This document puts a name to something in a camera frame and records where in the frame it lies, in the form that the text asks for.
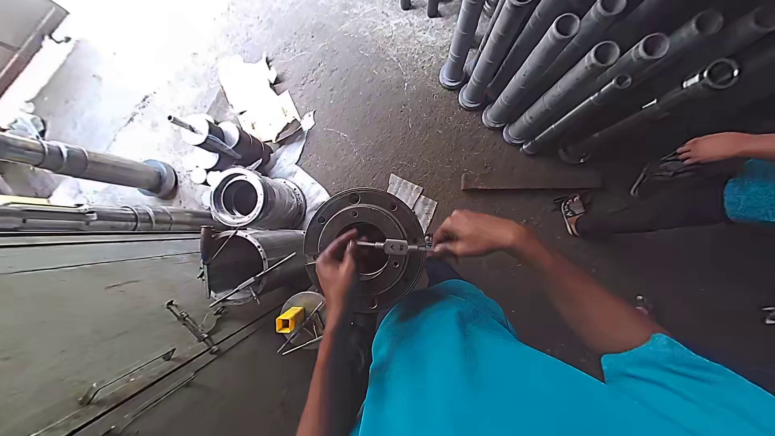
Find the person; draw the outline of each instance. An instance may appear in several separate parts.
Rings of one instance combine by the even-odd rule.
[[[638,200],[613,213],[588,212],[579,195],[570,196],[560,207],[568,233],[604,237],[718,223],[775,223],[775,134],[694,138],[655,168],[647,165],[631,193]]]
[[[387,313],[365,400],[353,405],[345,360],[355,237],[337,238],[317,261],[328,324],[298,436],[772,434],[775,397],[687,350],[531,230],[471,211],[444,221],[432,254],[504,251],[530,264],[562,318],[602,355],[604,382],[523,344],[495,301],[448,279],[410,292]]]

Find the blue shirt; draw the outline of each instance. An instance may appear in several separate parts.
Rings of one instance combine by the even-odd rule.
[[[724,188],[724,209],[738,223],[775,222],[775,162],[746,161]]]
[[[384,318],[353,434],[775,434],[775,397],[662,334],[602,358],[605,383],[523,344],[449,280]]]

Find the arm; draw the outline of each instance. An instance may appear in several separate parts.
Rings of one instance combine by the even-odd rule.
[[[716,133],[694,138],[679,147],[677,152],[686,164],[722,161],[732,157],[775,161],[775,134]]]
[[[328,320],[312,372],[309,394],[296,430],[297,436],[347,434],[352,424],[353,387],[350,376],[350,323],[356,274],[352,242],[356,231],[336,238],[315,263],[325,294]]]
[[[478,256],[507,251],[527,261],[547,283],[546,296],[587,346],[600,354],[645,344],[666,331],[584,274],[523,226],[470,211],[455,211],[434,234],[434,254]]]

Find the hand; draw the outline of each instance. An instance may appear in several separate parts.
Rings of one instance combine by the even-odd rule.
[[[355,236],[357,230],[337,237],[318,256],[315,271],[318,273],[320,288],[325,295],[325,304],[331,310],[344,308],[349,300],[350,288],[355,281],[357,245]]]
[[[676,150],[684,163],[703,164],[736,157],[753,135],[725,132],[694,138]]]
[[[433,254],[465,257],[499,250],[520,251],[530,237],[530,232],[514,221],[456,210],[433,234]]]

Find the yellow block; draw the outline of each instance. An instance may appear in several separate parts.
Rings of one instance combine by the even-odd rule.
[[[291,333],[304,320],[304,307],[293,306],[277,317],[277,332]]]

